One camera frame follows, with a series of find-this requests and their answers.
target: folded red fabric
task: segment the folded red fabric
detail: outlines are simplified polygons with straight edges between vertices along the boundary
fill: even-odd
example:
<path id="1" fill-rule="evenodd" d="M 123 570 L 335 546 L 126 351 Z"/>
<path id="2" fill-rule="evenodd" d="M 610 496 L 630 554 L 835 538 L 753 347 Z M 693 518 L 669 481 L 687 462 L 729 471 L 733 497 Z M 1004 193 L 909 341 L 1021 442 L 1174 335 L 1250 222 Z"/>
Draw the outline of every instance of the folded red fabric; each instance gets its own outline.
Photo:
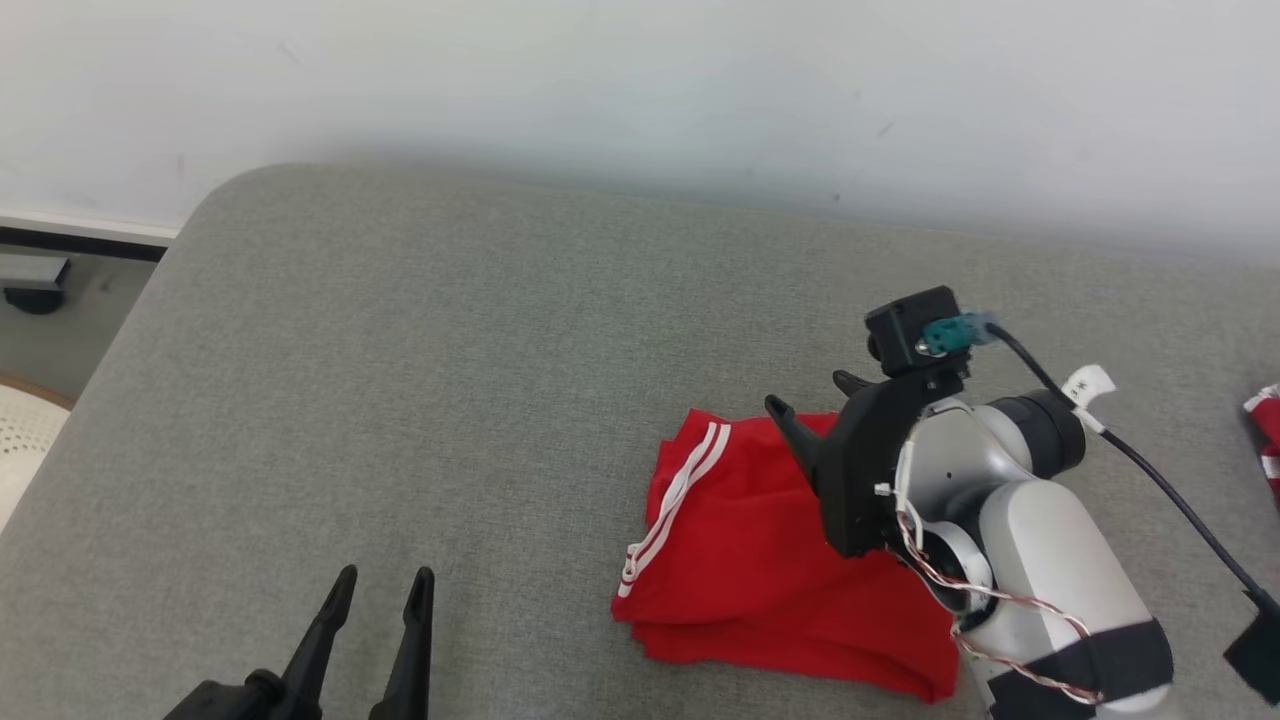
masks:
<path id="1" fill-rule="evenodd" d="M 826 434 L 836 415 L 800 419 Z M 845 560 L 827 544 L 771 419 L 690 411 L 659 451 L 645 520 L 613 618 L 649 657 L 865 682 L 925 702 L 955 691 L 951 616 L 888 553 Z"/>
<path id="2" fill-rule="evenodd" d="M 1267 386 L 1244 404 L 1244 410 L 1267 437 L 1262 448 L 1262 473 L 1280 509 L 1280 384 Z"/>

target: white baseboard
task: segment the white baseboard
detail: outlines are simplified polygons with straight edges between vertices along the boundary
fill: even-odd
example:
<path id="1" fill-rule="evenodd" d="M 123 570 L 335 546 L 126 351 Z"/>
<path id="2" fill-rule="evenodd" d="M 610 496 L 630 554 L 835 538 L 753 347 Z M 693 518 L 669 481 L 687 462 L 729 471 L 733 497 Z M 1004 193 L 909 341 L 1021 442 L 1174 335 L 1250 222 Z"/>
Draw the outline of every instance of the white baseboard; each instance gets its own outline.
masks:
<path id="1" fill-rule="evenodd" d="M 73 234 L 95 240 L 156 245 L 160 247 L 172 246 L 173 240 L 178 237 L 177 228 L 96 220 L 51 213 L 32 213 L 28 210 L 6 210 L 4 208 L 0 208 L 0 228 Z"/>

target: black tape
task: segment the black tape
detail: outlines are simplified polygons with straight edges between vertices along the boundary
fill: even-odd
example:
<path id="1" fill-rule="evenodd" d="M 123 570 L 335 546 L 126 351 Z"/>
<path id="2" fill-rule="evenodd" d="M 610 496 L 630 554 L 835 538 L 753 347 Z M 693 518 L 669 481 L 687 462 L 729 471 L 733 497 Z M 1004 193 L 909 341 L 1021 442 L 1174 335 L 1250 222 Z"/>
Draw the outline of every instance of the black tape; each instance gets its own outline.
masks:
<path id="1" fill-rule="evenodd" d="M 1174 653 L 1155 619 L 1089 635 L 1027 665 L 1037 675 L 1101 691 L 1103 702 L 1156 689 L 1174 679 Z M 1010 670 L 987 682 L 992 720 L 1087 720 L 1097 708 Z"/>
<path id="2" fill-rule="evenodd" d="M 1245 592 L 1258 605 L 1258 616 L 1239 638 L 1231 643 L 1224 657 L 1267 705 L 1280 703 L 1280 618 L 1272 616 L 1252 593 Z"/>

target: gray upholstered surface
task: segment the gray upholstered surface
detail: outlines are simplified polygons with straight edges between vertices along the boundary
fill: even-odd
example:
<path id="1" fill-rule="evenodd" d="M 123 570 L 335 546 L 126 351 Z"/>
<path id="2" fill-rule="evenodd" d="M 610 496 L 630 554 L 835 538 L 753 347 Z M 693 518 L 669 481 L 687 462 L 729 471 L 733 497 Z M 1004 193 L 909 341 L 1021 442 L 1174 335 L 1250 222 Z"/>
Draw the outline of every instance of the gray upholstered surface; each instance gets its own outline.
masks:
<path id="1" fill-rule="evenodd" d="M 608 602 L 659 441 L 690 406 L 835 409 L 860 316 L 948 283 L 1097 405 L 1280 587 L 1239 404 L 1280 379 L 1274 270 L 355 169 L 256 172 L 161 263 L 0 537 L 0 714 L 161 717 L 280 669 L 361 569 L 325 691 L 364 717 L 419 564 L 433 716 L 978 717 L 870 687 L 645 661 Z M 1032 387 L 978 354 L 969 397 Z M 1219 653 L 1236 584 L 1097 443 L 1076 489 L 1169 629 L 1189 716 L 1266 717 Z"/>

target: white cable tie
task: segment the white cable tie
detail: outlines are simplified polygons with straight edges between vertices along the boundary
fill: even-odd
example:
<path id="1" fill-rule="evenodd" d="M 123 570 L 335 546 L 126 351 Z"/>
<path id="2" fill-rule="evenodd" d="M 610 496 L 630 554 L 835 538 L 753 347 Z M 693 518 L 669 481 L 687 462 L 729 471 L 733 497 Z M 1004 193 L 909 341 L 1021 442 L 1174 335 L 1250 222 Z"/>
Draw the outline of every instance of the white cable tie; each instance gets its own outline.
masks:
<path id="1" fill-rule="evenodd" d="M 1088 407 L 1093 398 L 1115 392 L 1115 380 L 1102 369 L 1102 365 L 1085 365 L 1071 373 L 1071 377 L 1062 383 L 1062 393 L 1080 407 Z"/>
<path id="2" fill-rule="evenodd" d="M 1098 433 L 1100 436 L 1107 429 L 1107 427 L 1103 425 L 1101 420 L 1091 415 L 1089 411 L 1085 410 L 1084 407 L 1076 407 L 1075 410 L 1071 410 L 1071 414 L 1079 418 L 1080 421 L 1084 423 L 1084 427 Z"/>

